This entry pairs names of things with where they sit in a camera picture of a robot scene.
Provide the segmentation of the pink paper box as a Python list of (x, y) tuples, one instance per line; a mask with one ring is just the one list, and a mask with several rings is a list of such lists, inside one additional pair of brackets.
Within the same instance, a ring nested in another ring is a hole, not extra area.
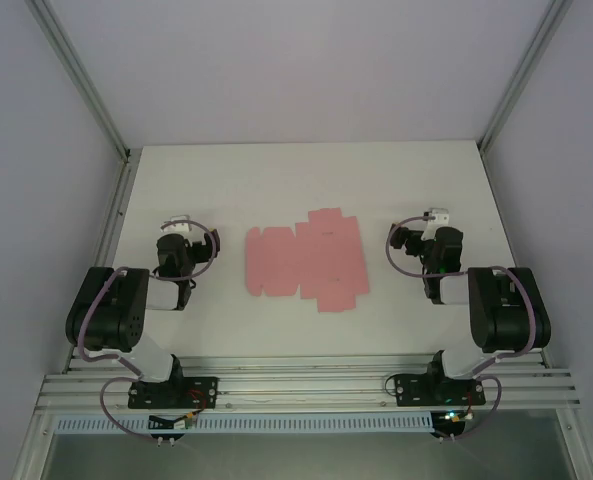
[(299, 294), (320, 313), (356, 308), (370, 292), (358, 219), (339, 208), (310, 211), (294, 227), (254, 227), (245, 239), (245, 284), (253, 296)]

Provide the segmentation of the aluminium mounting rail bed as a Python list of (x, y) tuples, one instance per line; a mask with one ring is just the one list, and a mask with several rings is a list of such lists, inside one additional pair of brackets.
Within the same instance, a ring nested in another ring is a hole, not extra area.
[[(218, 378), (218, 413), (392, 411), (395, 373), (422, 373), (429, 355), (183, 357), (187, 376)], [(549, 367), (532, 353), (506, 359), (488, 370), (485, 396), (502, 396), (505, 410), (572, 409), (580, 395), (569, 370)], [(67, 413), (99, 412), (99, 391), (111, 378), (127, 375), (112, 362), (73, 357), (60, 374), (45, 376), (35, 408)]]

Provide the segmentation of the small wiring connector plug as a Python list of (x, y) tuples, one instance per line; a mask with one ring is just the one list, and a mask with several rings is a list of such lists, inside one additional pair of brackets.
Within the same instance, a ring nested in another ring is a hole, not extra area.
[(185, 432), (194, 426), (199, 413), (200, 410), (195, 410), (176, 418), (150, 415), (147, 424), (148, 431), (151, 437), (157, 441), (158, 446), (163, 443), (174, 446), (183, 438)]
[(474, 413), (471, 410), (433, 412), (431, 418), (433, 425), (431, 435), (440, 442), (455, 442), (473, 435)]

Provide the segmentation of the aluminium frame post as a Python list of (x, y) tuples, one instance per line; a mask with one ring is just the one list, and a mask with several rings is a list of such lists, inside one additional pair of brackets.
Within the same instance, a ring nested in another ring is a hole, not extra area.
[(500, 136), (503, 127), (524, 92), (530, 78), (538, 67), (551, 40), (572, 6), (574, 0), (549, 0), (537, 27), (530, 37), (506, 88), (497, 103), (481, 137), (478, 151), (485, 157)]
[(24, 2), (101, 132), (117, 153), (120, 161), (128, 163), (130, 149), (88, 74), (52, 2), (50, 0), (24, 0)]

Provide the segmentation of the aluminium table side rail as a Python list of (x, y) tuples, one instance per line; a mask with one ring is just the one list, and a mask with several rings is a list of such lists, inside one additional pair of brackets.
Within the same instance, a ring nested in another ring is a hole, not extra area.
[(131, 150), (127, 161), (119, 169), (108, 212), (102, 223), (100, 238), (93, 257), (92, 265), (94, 267), (111, 266), (113, 264), (141, 154), (141, 149)]

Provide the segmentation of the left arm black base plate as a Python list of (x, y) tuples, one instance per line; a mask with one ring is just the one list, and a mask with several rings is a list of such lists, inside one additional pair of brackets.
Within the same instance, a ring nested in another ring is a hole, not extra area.
[(128, 391), (128, 408), (133, 410), (214, 409), (218, 394), (217, 377), (181, 377), (165, 382), (134, 382)]

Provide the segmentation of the grey metal sheet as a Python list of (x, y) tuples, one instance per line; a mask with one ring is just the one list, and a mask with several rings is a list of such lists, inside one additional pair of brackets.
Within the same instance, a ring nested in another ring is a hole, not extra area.
[(41, 480), (576, 480), (561, 449), (476, 436), (198, 435), (174, 446), (59, 435)]

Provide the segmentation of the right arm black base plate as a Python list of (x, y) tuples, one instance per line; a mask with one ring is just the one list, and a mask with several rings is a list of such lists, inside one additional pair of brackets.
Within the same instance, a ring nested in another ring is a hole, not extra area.
[(486, 403), (483, 386), (475, 380), (438, 378), (429, 374), (393, 377), (398, 407), (469, 407)]

